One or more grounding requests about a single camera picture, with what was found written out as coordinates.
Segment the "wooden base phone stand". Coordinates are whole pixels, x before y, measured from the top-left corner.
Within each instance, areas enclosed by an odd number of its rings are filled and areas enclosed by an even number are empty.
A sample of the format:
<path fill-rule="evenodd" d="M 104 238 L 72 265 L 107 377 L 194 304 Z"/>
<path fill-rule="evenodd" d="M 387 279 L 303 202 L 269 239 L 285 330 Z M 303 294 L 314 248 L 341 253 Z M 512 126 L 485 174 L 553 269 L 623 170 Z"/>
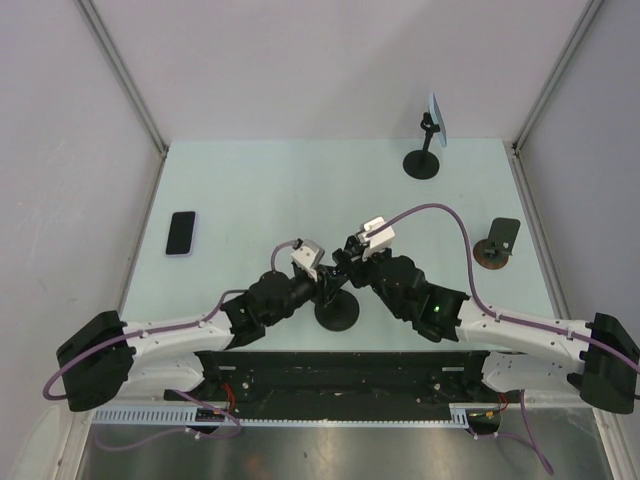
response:
<path fill-rule="evenodd" d="M 494 218 L 488 236 L 473 247 L 475 261 L 488 270 L 504 268 L 515 245 L 521 222 L 515 218 Z"/>

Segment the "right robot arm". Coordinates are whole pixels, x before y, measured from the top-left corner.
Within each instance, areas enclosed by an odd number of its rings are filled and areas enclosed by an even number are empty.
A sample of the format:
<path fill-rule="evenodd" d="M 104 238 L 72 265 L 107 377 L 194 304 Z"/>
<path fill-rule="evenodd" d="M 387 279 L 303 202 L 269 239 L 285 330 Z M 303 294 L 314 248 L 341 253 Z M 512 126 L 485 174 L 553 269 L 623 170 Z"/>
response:
<path fill-rule="evenodd" d="M 590 321 L 545 319 L 481 303 L 475 293 L 432 284 L 415 262 L 385 247 L 372 253 L 355 236 L 332 254 L 356 288 L 371 288 L 389 312 L 438 343 L 490 344 L 541 364 L 534 378 L 560 372 L 560 387 L 592 407 L 630 414 L 636 404 L 639 347 L 614 316 Z"/>

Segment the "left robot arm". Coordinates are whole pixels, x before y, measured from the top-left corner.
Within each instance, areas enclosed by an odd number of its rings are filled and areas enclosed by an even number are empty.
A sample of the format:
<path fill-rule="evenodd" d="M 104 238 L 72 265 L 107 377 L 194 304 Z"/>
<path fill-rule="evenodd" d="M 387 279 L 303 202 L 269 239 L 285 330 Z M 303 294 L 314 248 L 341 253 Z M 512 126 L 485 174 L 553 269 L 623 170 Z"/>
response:
<path fill-rule="evenodd" d="M 101 407 L 123 393 L 144 367 L 197 352 L 224 351 L 262 339 L 268 328 L 304 304 L 330 304 L 347 277 L 321 265 L 315 274 L 268 271 L 246 290 L 225 291 L 213 310 L 189 320 L 126 323 L 117 311 L 96 315 L 56 351 L 58 371 L 43 389 L 46 399 L 70 411 Z"/>

